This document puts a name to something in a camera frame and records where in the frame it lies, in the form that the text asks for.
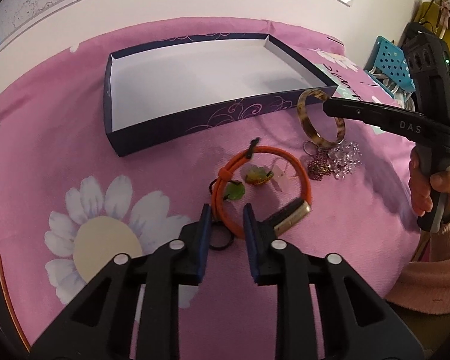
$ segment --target black handheld device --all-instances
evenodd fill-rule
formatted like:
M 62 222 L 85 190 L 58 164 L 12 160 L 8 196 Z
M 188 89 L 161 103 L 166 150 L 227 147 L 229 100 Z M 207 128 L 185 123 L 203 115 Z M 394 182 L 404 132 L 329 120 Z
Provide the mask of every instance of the black handheld device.
M 403 51 L 416 87 L 416 112 L 334 98 L 323 109 L 328 116 L 362 120 L 415 142 L 426 176 L 450 170 L 450 51 L 443 40 L 425 32 L 409 40 Z M 431 198 L 433 210 L 418 218 L 418 225 L 436 233 L 447 195 L 433 190 Z

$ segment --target white wall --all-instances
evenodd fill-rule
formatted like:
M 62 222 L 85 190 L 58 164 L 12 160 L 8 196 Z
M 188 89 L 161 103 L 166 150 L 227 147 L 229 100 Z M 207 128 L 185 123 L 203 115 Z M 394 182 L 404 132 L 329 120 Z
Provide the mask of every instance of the white wall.
M 378 35 L 398 40 L 417 0 L 65 0 L 37 16 L 0 51 L 0 93 L 56 53 L 119 28 L 189 16 L 232 16 L 299 25 L 341 39 L 347 55 L 367 61 Z

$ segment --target flower center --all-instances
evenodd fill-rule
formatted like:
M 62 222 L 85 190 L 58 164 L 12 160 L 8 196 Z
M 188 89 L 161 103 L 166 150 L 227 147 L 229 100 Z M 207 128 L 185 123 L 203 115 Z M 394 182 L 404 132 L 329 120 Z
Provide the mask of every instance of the flower center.
M 132 258 L 143 255 L 133 231 L 109 216 L 97 216 L 81 225 L 73 243 L 73 261 L 87 283 L 116 254 L 126 253 Z

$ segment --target orange bracelet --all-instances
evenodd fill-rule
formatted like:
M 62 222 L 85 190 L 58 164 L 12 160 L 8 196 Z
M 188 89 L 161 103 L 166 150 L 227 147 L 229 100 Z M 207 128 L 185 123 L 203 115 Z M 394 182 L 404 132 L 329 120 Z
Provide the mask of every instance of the orange bracelet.
M 237 154 L 227 163 L 227 165 L 225 165 L 222 169 L 219 170 L 218 178 L 214 185 L 213 193 L 211 195 L 211 209 L 214 214 L 214 217 L 222 221 L 223 224 L 226 227 L 228 227 L 228 229 L 233 234 L 235 234 L 238 238 L 241 239 L 245 238 L 243 228 L 228 217 L 227 213 L 224 210 L 223 195 L 227 183 L 233 179 L 234 172 L 242 165 L 246 164 L 248 161 L 251 160 L 252 153 L 273 154 L 282 157 L 283 159 L 288 161 L 293 166 L 293 168 L 296 171 L 296 174 L 300 179 L 300 185 L 302 189 L 300 193 L 300 198 L 307 203 L 308 208 L 310 208 L 312 201 L 310 179 L 308 178 L 305 169 L 303 168 L 301 162 L 298 159 L 296 159 L 294 156 L 292 156 L 285 150 L 278 149 L 276 147 L 251 146 L 250 149 L 242 151 L 241 153 Z

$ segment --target hand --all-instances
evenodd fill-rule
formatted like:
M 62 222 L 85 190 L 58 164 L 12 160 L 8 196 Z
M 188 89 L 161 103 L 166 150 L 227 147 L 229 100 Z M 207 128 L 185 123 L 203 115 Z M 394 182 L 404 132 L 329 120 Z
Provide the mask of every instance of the hand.
M 447 206 L 444 216 L 450 215 L 450 170 L 438 172 L 430 177 L 430 180 L 420 171 L 420 159 L 415 149 L 410 153 L 410 187 L 412 196 L 412 208 L 418 216 L 425 215 L 425 212 L 432 211 L 433 203 L 430 197 L 431 188 L 437 192 L 448 193 Z

